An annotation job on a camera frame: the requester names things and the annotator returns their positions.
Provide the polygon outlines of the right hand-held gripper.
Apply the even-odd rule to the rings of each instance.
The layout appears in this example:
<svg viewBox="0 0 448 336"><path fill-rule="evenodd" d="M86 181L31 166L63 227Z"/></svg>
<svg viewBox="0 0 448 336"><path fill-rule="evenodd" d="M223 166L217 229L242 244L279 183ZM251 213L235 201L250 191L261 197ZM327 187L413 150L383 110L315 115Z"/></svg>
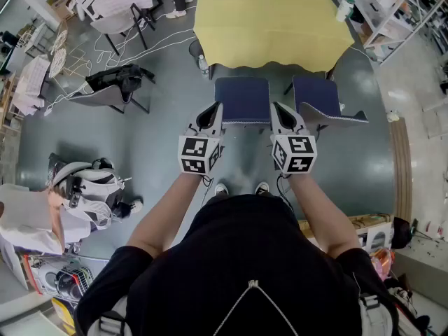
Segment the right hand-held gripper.
<svg viewBox="0 0 448 336"><path fill-rule="evenodd" d="M316 140L309 135L303 118L289 106L280 102L270 104L272 152L276 168L284 174L307 174L316 157Z"/></svg>

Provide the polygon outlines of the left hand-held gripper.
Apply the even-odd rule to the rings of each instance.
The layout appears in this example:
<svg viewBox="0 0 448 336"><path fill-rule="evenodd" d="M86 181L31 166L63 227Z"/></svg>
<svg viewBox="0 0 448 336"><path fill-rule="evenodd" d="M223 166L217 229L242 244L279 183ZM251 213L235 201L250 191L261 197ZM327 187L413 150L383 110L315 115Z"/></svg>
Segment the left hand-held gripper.
<svg viewBox="0 0 448 336"><path fill-rule="evenodd" d="M188 128L178 140L178 163L183 173L209 175L223 149L222 139L200 130L220 130L223 104L214 101L192 115Z"/></svg>

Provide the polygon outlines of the person's left forearm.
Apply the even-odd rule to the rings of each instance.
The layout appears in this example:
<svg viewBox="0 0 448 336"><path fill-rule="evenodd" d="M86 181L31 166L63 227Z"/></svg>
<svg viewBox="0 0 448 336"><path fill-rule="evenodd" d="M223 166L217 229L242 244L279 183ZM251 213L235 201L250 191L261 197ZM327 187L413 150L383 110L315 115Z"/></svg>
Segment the person's left forearm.
<svg viewBox="0 0 448 336"><path fill-rule="evenodd" d="M198 174L180 174L135 227L127 245L147 252L152 258L166 251L172 245L201 181Z"/></svg>

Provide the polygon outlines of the black shoulder bag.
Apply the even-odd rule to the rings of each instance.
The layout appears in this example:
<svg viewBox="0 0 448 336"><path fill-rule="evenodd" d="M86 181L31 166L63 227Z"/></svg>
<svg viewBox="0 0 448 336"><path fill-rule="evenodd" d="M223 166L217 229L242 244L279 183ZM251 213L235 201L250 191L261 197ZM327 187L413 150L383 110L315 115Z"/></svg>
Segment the black shoulder bag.
<svg viewBox="0 0 448 336"><path fill-rule="evenodd" d="M87 76L85 81L94 92L117 85L120 88L123 101L128 103L133 93L141 87L143 77L155 83L155 75L149 70L137 64L126 64Z"/></svg>

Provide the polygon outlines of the person's right forearm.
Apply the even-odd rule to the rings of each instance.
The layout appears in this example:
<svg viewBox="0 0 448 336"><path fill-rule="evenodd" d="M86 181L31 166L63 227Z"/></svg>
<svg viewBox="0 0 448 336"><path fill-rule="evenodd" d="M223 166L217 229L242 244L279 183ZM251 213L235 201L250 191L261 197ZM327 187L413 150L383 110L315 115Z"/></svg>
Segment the person's right forearm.
<svg viewBox="0 0 448 336"><path fill-rule="evenodd" d="M351 221L309 174L293 174L288 182L324 252L337 258L345 251L361 247Z"/></svg>

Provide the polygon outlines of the table with yellow cloth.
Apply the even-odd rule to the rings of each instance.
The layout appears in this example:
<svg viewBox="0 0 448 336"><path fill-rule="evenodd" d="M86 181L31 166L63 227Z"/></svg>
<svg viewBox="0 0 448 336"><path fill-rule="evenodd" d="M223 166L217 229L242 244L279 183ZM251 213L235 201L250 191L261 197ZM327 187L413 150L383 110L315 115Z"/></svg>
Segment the table with yellow cloth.
<svg viewBox="0 0 448 336"><path fill-rule="evenodd" d="M210 65L329 71L354 44L336 14L332 0L197 0L193 31Z"/></svg>

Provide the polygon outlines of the black mesh bin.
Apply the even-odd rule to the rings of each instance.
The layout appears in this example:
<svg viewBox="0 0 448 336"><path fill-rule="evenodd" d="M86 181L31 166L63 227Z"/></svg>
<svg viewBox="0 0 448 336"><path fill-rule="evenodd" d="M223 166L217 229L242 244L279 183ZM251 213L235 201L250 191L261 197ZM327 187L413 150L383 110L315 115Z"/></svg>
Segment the black mesh bin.
<svg viewBox="0 0 448 336"><path fill-rule="evenodd" d="M190 53L190 55L195 58L198 59L200 57L200 55L204 55L204 51L203 48L199 42L198 39L195 39L188 47L188 52Z"/></svg>

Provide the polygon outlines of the wooden slatted board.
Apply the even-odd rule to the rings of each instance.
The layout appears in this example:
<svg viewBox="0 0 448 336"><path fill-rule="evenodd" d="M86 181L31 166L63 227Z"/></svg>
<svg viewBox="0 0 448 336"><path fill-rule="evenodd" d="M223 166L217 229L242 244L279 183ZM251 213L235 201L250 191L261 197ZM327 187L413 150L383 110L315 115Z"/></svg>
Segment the wooden slatted board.
<svg viewBox="0 0 448 336"><path fill-rule="evenodd" d="M404 118L389 123L394 159L394 216L412 221L412 166L410 142Z"/></svg>

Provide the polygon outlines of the white green tumbler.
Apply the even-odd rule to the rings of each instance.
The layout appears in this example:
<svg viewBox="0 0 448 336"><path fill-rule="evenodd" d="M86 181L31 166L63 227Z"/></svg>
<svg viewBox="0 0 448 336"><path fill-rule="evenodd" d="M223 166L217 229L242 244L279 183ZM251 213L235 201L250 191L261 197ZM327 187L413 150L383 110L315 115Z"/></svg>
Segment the white green tumbler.
<svg viewBox="0 0 448 336"><path fill-rule="evenodd" d="M344 22L351 16L354 8L354 0L341 0L337 9L336 20Z"/></svg>

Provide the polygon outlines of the person's black shirt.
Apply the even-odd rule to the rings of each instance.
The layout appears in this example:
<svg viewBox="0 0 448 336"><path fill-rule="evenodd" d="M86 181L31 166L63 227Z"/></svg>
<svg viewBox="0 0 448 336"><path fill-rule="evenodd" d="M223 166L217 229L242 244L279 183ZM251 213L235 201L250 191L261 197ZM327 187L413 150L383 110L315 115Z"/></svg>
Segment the person's black shirt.
<svg viewBox="0 0 448 336"><path fill-rule="evenodd" d="M126 298L132 336L361 336L362 296L397 321L364 250L332 258L280 198L240 195L204 206L184 239L156 258L118 248L74 321L86 335Z"/></svg>

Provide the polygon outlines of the white shelf rack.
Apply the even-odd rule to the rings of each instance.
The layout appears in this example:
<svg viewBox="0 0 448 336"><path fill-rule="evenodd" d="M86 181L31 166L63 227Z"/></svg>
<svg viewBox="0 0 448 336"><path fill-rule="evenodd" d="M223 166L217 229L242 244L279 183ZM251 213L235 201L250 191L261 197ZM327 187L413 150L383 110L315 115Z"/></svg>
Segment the white shelf rack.
<svg viewBox="0 0 448 336"><path fill-rule="evenodd" d="M351 1L350 17L365 54L382 65L423 28L443 25L448 0L337 0Z"/></svg>

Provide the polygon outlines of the black backpack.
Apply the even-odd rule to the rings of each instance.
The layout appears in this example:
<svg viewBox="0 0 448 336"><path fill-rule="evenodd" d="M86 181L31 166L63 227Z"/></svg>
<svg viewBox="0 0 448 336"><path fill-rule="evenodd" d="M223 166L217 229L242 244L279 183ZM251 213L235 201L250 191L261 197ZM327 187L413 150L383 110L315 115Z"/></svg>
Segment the black backpack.
<svg viewBox="0 0 448 336"><path fill-rule="evenodd" d="M393 237L391 240L392 249L403 249L412 240L410 223L399 217L393 219Z"/></svg>

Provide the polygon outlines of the white lattice round stool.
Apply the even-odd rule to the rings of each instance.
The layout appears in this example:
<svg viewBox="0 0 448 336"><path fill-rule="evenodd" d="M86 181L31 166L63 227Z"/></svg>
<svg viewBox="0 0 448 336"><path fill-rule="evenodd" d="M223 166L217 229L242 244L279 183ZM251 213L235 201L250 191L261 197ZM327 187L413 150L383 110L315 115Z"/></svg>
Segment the white lattice round stool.
<svg viewBox="0 0 448 336"><path fill-rule="evenodd" d="M56 39L52 45L52 48L50 50L50 54L53 55L57 50L63 47L63 45L67 41L68 36L68 26L67 21L63 20L61 24L59 25L59 28L57 30L57 36Z"/></svg>
<svg viewBox="0 0 448 336"><path fill-rule="evenodd" d="M57 74L60 74L64 68L67 60L66 48L59 48L54 52L52 62L50 64L49 77L54 78Z"/></svg>

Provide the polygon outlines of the colourful foil egg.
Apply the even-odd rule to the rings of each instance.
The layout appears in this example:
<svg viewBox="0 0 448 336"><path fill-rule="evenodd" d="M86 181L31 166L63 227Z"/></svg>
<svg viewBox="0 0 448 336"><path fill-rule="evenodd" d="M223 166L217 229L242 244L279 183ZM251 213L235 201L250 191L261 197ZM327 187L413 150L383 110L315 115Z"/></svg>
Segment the colourful foil egg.
<svg viewBox="0 0 448 336"><path fill-rule="evenodd" d="M375 271L378 273L379 278L384 281L389 277L392 264L394 263L395 256L389 248L382 248L374 253L370 254Z"/></svg>

